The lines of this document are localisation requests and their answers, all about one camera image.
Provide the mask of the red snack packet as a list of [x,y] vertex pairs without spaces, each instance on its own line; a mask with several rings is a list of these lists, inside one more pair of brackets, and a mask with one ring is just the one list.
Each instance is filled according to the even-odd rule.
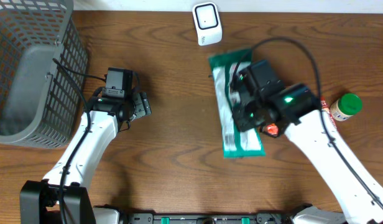
[[274,123],[261,127],[260,132],[272,138],[279,136],[279,129]]

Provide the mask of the green white snack bag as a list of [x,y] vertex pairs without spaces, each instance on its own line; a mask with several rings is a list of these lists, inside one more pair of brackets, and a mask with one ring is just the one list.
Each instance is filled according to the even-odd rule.
[[234,104],[240,102],[240,96],[231,92],[229,84],[235,68],[241,70],[251,64],[252,55],[249,54],[242,58],[247,51],[248,49],[235,50],[216,54],[208,59],[221,123],[223,156],[226,159],[265,156],[265,150],[258,132],[255,129],[240,132],[236,127],[231,112]]

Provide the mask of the small red wrapper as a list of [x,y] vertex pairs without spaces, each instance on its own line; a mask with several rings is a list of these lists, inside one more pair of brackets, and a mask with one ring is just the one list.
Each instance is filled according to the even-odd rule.
[[321,108],[322,108],[322,111],[323,111],[323,117],[324,117],[324,120],[325,120],[326,127],[328,127],[328,125],[331,123],[332,126],[333,126],[333,129],[337,131],[338,128],[337,128],[335,120],[334,120],[334,118],[333,118],[333,116],[332,116],[332,114],[330,112],[330,106],[326,102],[324,96],[320,97],[320,103],[321,103]]

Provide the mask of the green-lid white jar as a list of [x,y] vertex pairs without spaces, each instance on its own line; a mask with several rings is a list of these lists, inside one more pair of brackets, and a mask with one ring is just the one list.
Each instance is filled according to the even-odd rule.
[[362,110],[362,100],[354,93],[346,93],[330,106],[333,119],[345,121]]

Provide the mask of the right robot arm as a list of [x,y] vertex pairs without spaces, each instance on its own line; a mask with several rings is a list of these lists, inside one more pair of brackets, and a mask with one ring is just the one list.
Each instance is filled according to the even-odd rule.
[[232,108],[239,131],[274,124],[309,159],[337,199],[348,223],[383,223],[383,187],[334,128],[304,84],[285,87],[233,81],[241,100]]

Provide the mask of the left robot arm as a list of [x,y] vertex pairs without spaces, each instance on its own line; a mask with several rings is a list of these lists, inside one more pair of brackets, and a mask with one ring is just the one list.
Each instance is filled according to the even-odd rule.
[[116,208],[93,207],[91,180],[122,124],[151,114],[144,92],[113,98],[92,96],[73,139],[41,181],[28,180],[20,192],[21,223],[124,223]]

